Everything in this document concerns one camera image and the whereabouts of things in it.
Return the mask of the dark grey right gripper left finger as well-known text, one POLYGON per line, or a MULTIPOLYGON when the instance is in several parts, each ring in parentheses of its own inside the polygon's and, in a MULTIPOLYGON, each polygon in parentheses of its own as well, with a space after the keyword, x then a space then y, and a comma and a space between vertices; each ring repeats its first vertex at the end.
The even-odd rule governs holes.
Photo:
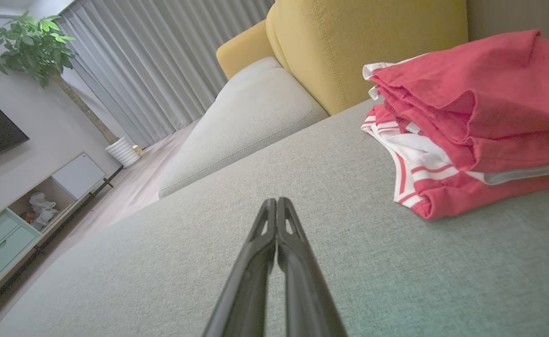
POLYGON ((277 202, 265 200, 236 259, 205 337, 263 337, 268 279, 274 264, 277 202))

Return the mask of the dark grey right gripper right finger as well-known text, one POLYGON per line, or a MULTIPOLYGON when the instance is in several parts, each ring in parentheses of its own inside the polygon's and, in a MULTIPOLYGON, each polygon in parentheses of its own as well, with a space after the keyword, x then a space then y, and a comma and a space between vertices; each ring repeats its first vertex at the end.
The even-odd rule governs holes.
POLYGON ((307 235, 287 197, 277 201, 277 249, 277 263, 285 274, 286 335, 346 337, 307 235))

